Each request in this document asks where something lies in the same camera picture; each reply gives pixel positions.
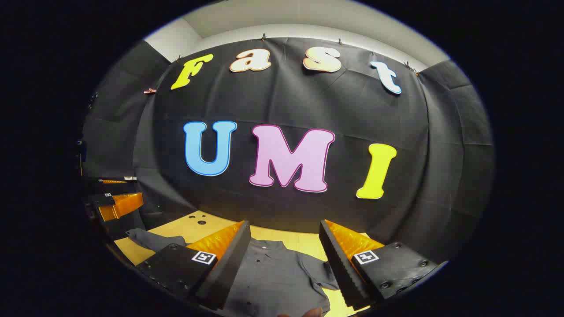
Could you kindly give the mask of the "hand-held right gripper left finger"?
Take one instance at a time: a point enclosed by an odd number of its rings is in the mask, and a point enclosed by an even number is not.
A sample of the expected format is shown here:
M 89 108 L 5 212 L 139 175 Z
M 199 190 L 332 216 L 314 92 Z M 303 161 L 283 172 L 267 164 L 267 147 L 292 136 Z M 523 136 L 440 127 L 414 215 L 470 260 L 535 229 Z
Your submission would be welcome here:
M 251 238 L 240 221 L 182 246 L 170 243 L 135 266 L 135 272 L 191 306 L 223 309 Z

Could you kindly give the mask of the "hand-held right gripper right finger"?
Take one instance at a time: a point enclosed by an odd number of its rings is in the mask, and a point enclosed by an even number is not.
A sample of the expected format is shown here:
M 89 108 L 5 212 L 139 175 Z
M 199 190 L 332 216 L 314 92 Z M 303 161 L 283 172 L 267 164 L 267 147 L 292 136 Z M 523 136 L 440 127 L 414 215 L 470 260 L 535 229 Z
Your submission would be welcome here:
M 327 219 L 319 239 L 346 305 L 356 310 L 398 302 L 441 270 L 404 243 L 384 245 Z

